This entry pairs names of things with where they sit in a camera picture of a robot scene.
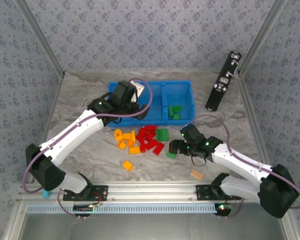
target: blue patterned wall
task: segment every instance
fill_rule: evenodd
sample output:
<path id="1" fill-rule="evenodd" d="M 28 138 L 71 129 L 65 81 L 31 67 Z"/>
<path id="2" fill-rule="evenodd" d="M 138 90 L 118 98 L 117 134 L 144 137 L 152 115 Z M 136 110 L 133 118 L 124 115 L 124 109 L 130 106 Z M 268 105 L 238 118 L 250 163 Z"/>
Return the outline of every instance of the blue patterned wall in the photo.
<path id="1" fill-rule="evenodd" d="M 272 163 L 300 187 L 300 0 L 288 1 L 244 79 Z"/>
<path id="2" fill-rule="evenodd" d="M 58 84 L 13 1 L 0 1 L 0 239 L 25 171 L 25 148 L 43 137 Z"/>
<path id="3" fill-rule="evenodd" d="M 62 68 L 220 69 L 273 0 L 27 0 Z"/>

